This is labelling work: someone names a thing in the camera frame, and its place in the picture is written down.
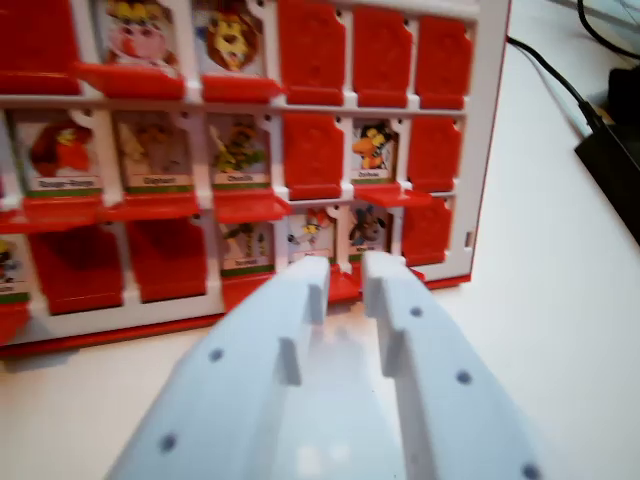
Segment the black device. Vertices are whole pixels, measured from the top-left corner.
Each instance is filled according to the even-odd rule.
[[[575,151],[640,245],[640,127],[604,125]]]
[[[535,49],[507,37],[507,42],[531,55],[546,71],[566,88],[576,99],[589,127],[593,131],[575,149],[578,157],[594,178],[600,189],[609,199],[611,205],[625,223],[638,245],[640,245],[640,124],[637,123],[638,112],[631,108],[638,104],[638,87],[627,90],[627,102],[620,89],[612,90],[613,84],[630,85],[626,74],[612,71],[609,78],[610,104],[617,105],[617,116],[630,118],[628,124],[606,124],[593,106],[553,68]],[[637,69],[630,73],[635,78]]]

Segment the red plastic tile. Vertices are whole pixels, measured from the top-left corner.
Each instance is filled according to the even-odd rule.
[[[420,19],[416,93],[422,108],[464,107],[469,89],[473,44],[459,20]]]
[[[206,293],[204,236],[189,218],[129,222],[127,234],[143,302]]]
[[[416,190],[453,189],[462,147],[462,133],[454,122],[448,117],[414,117],[407,173]]]
[[[280,69],[289,103],[342,105],[345,28],[329,3],[278,1]]]
[[[283,89],[270,78],[202,76],[206,102],[268,103]]]
[[[361,107],[405,107],[413,37],[394,10],[353,11],[353,88]]]
[[[413,190],[402,191],[398,183],[355,185],[355,198],[380,207],[424,207],[431,203],[431,195]]]
[[[269,222],[291,213],[289,204],[271,189],[217,190],[214,195],[216,218],[220,223]]]
[[[71,5],[47,0],[0,1],[0,93],[78,95],[71,75],[78,59]]]
[[[449,246],[452,214],[442,198],[427,207],[407,208],[402,229],[402,255],[408,266],[441,263]]]
[[[342,179],[342,130],[332,115],[285,113],[284,176],[291,200],[337,198]]]
[[[222,279],[222,297],[228,312],[253,293],[259,286],[269,280],[273,273],[255,273]]]
[[[99,226],[29,235],[42,292],[52,314],[122,304],[116,240]]]

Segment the cartoon character picture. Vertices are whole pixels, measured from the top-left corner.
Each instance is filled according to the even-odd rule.
[[[251,115],[212,116],[209,130],[216,188],[269,185],[267,134],[256,128]]]
[[[186,134],[165,114],[116,114],[118,146],[128,187],[182,191],[193,184]]]
[[[395,160],[396,134],[384,122],[354,122],[352,178],[354,183],[388,181]]]
[[[20,261],[14,258],[15,245],[0,239],[0,283],[13,283],[15,273],[21,267]]]
[[[375,216],[373,205],[356,209],[356,223],[349,232],[352,246],[363,245],[366,242],[376,242],[387,228],[387,222]]]
[[[245,253],[247,257],[253,255],[253,236],[254,236],[254,227],[252,223],[241,223],[237,227],[232,228],[227,233],[223,235],[225,240],[229,240],[230,238],[235,238],[238,235],[243,235],[245,240]],[[258,249],[260,251],[260,255],[266,255],[266,247],[265,247],[265,237],[263,233],[258,234]]]
[[[349,259],[358,261],[367,250],[384,250],[387,240],[388,214],[373,205],[355,205],[351,208],[349,231]]]
[[[194,23],[205,69],[262,75],[262,26],[244,0],[196,1]]]
[[[65,110],[9,112],[16,166],[25,195],[54,197],[100,192],[93,131],[75,118]]]
[[[88,172],[91,161],[86,144],[91,138],[91,130],[73,120],[48,125],[31,146],[31,164],[43,177],[55,177],[65,167]]]
[[[251,141],[256,136],[253,124],[237,122],[231,127],[231,134],[227,143],[221,142],[217,136],[218,153],[214,163],[216,168],[223,172],[242,171],[253,164],[264,162],[265,154],[262,150],[256,150]]]
[[[111,24],[107,35],[106,63],[159,67],[175,75],[177,58],[168,38],[170,12],[155,1],[109,0]]]
[[[324,208],[309,208],[304,214],[289,217],[289,260],[296,261],[307,255],[332,258],[335,243],[334,225]]]
[[[221,225],[223,261],[221,275],[270,272],[272,228],[268,222]]]

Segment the screw hole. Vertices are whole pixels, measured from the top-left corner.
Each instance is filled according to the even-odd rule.
[[[538,467],[532,465],[531,463],[527,463],[524,467],[522,467],[522,475],[528,480],[538,480],[542,478],[540,476],[540,470],[538,470]]]
[[[456,380],[463,385],[469,385],[471,383],[471,375],[466,370],[460,370],[456,375]]]
[[[215,350],[212,350],[211,353],[209,353],[209,360],[211,360],[212,362],[217,362],[222,358],[223,355],[224,351],[221,348],[216,348]]]
[[[162,453],[169,453],[173,450],[178,443],[178,438],[173,433],[167,433],[160,439],[160,451]]]

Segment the name label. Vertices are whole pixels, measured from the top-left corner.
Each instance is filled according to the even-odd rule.
[[[177,180],[175,177],[144,177],[145,185],[175,185]]]
[[[37,181],[38,190],[64,190],[75,188],[97,188],[98,183],[92,179],[43,180]]]

